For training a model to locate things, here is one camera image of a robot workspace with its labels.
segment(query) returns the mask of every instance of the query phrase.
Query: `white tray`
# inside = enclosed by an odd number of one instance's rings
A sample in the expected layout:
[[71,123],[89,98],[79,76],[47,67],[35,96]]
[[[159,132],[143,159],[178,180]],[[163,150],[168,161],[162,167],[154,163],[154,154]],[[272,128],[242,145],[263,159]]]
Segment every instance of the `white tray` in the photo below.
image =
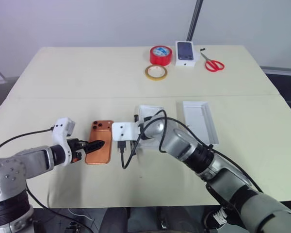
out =
[[204,101],[184,101],[185,124],[206,144],[219,144],[210,108]]

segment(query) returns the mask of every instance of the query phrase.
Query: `copper phone case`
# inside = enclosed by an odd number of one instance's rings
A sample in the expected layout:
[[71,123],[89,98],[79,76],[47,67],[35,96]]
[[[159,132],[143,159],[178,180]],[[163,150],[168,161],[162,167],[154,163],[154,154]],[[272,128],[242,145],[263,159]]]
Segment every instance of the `copper phone case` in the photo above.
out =
[[112,131],[111,120],[97,120],[92,124],[89,142],[102,140],[105,142],[102,148],[86,155],[87,164],[107,164],[111,158]]

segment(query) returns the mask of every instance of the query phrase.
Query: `black cable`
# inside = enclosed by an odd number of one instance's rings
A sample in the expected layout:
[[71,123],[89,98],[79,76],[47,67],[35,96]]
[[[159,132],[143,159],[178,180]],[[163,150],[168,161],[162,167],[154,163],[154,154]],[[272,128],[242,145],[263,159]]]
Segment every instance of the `black cable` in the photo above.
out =
[[211,150],[212,152],[214,152],[214,153],[217,153],[217,154],[219,154],[221,157],[223,157],[224,159],[226,159],[227,161],[229,161],[231,164],[233,164],[236,168],[238,168],[247,178],[248,178],[248,180],[250,180],[250,182],[256,187],[256,189],[259,191],[259,192],[261,192],[261,193],[263,193],[263,191],[262,191],[262,189],[258,186],[258,184],[252,179],[252,177],[244,170],[244,169],[242,169],[242,167],[241,166],[239,166],[236,162],[234,162],[232,159],[230,159],[230,158],[228,158],[226,155],[224,155],[224,154],[222,154],[221,152],[218,152],[217,150],[215,150],[215,149],[213,149],[212,147],[209,147],[209,146],[207,146],[202,140],[200,140],[185,124],[183,124],[181,121],[179,121],[179,120],[177,120],[177,119],[173,119],[173,118],[171,118],[171,117],[159,117],[159,118],[156,118],[156,119],[154,119],[154,120],[152,120],[150,123],[148,123],[144,128],[143,128],[143,130],[140,132],[140,134],[139,134],[139,136],[138,136],[138,138],[137,138],[137,140],[136,140],[136,143],[135,143],[135,145],[134,145],[134,147],[133,147],[133,149],[131,150],[131,153],[130,153],[130,156],[129,156],[129,159],[128,159],[128,161],[127,161],[127,163],[126,163],[126,165],[123,167],[123,169],[126,169],[127,167],[128,167],[128,165],[129,165],[129,163],[130,163],[130,161],[131,161],[131,159],[132,159],[132,156],[133,156],[133,154],[135,153],[135,151],[136,151],[136,148],[137,148],[137,146],[138,146],[138,143],[139,143],[139,141],[140,141],[140,139],[141,139],[141,137],[142,137],[142,135],[144,134],[144,132],[146,131],[146,129],[151,125],[151,124],[153,124],[155,121],[158,121],[158,120],[163,120],[163,119],[166,119],[166,120],[172,120],[172,121],[174,121],[174,122],[176,122],[176,123],[178,123],[179,125],[181,125],[183,128],[185,128],[192,136],[193,136],[193,138],[196,140],[196,141],[198,141],[201,145],[203,145],[203,146],[205,146],[205,147],[207,147],[209,150]]
[[162,113],[162,112],[164,113],[165,120],[164,120],[164,129],[163,129],[162,139],[161,139],[161,141],[160,141],[160,145],[159,145],[159,151],[160,151],[161,153],[166,153],[166,151],[162,150],[162,145],[163,145],[163,141],[164,141],[164,139],[165,139],[166,131],[167,131],[167,113],[166,113],[166,111],[165,111],[164,109],[161,109],[161,110],[159,110],[159,111],[155,114],[155,116],[158,115],[158,114],[160,114],[160,113]]
[[35,132],[30,132],[30,133],[24,133],[24,134],[21,134],[21,135],[18,135],[18,136],[12,137],[12,138],[10,138],[10,139],[8,139],[8,140],[2,142],[2,143],[0,144],[0,148],[1,148],[2,146],[4,146],[5,144],[7,144],[8,142],[14,140],[14,139],[17,139],[17,138],[20,138],[20,137],[23,137],[23,136],[27,136],[27,135],[31,135],[31,134],[44,133],[44,132],[52,131],[53,129],[54,129],[54,127],[50,127],[50,128],[47,129],[47,130],[40,130],[40,131],[35,131]]
[[176,123],[180,124],[183,128],[185,128],[187,131],[190,132],[190,134],[203,146],[207,147],[208,149],[210,149],[212,152],[219,154],[221,157],[223,157],[224,159],[226,159],[227,161],[229,161],[231,164],[233,164],[235,167],[237,167],[247,178],[248,180],[251,181],[251,183],[256,187],[256,189],[263,193],[262,189],[258,186],[258,184],[252,179],[252,177],[241,167],[239,166],[236,162],[234,162],[232,159],[228,158],[226,155],[222,154],[221,152],[213,149],[212,147],[207,146],[204,142],[202,142],[185,124],[183,124],[181,121],[173,119],[168,117],[168,120],[172,120],[175,121]]
[[126,169],[127,167],[128,167],[128,164],[130,163],[130,161],[128,161],[127,163],[126,163],[126,165],[124,164],[124,152],[120,152],[121,153],[121,163],[122,163],[122,168],[123,169]]
[[231,164],[233,164],[235,167],[237,167],[247,178],[248,180],[251,181],[251,183],[256,187],[256,189],[263,193],[262,189],[258,186],[258,184],[253,180],[253,178],[251,176],[249,176],[249,174],[241,167],[239,166],[236,162],[234,162],[233,160],[231,160],[230,158],[228,158],[226,155],[222,154],[221,152],[215,150],[215,149],[211,149],[214,153],[219,154],[221,157],[223,157],[224,159],[228,160]]
[[74,221],[74,222],[80,224],[80,226],[86,228],[89,232],[94,233],[92,229],[90,229],[88,226],[84,225],[83,223],[81,223],[81,222],[75,220],[74,218],[68,217],[68,216],[66,216],[66,215],[59,214],[58,212],[53,211],[53,210],[47,208],[44,204],[42,204],[42,203],[41,203],[41,202],[40,202],[40,201],[39,201],[39,200],[38,200],[38,199],[37,199],[37,198],[32,194],[32,192],[31,192],[30,189],[28,188],[27,182],[26,182],[26,188],[27,188],[27,192],[28,192],[28,194],[29,194],[29,195],[32,197],[32,199],[34,199],[35,202],[37,202],[38,205],[40,205],[42,208],[44,208],[44,209],[46,209],[46,210],[49,210],[49,211],[52,212],[53,214],[56,214],[56,215],[59,215],[59,216],[61,216],[61,217],[65,217],[65,218],[67,218],[67,219],[69,219],[69,220],[71,220],[71,221]]

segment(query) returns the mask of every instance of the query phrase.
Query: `scissor blade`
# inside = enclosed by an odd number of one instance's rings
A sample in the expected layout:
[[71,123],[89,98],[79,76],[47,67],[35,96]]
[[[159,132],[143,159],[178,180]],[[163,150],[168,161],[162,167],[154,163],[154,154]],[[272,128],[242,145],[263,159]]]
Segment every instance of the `scissor blade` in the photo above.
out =
[[206,57],[202,52],[200,54],[205,58],[206,61],[210,61],[210,59]]

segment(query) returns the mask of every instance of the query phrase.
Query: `silver robot arm segment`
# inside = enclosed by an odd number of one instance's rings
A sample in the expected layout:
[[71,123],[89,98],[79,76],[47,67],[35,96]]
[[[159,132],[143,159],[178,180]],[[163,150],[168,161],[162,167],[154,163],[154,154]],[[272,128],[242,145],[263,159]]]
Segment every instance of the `silver robot arm segment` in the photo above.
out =
[[[162,138],[165,121],[153,116],[140,123],[147,125],[142,139]],[[206,182],[206,188],[226,208],[235,209],[245,227],[251,233],[291,233],[291,210],[251,188],[247,177],[233,164],[199,144],[193,137],[178,128],[174,121],[167,120],[166,135],[162,149],[185,163],[197,176]]]
[[54,125],[54,146],[23,150],[12,157],[0,158],[0,233],[33,232],[33,208],[26,192],[26,180],[77,162],[83,154],[100,149],[104,142],[91,143],[67,139],[74,122],[61,118]]

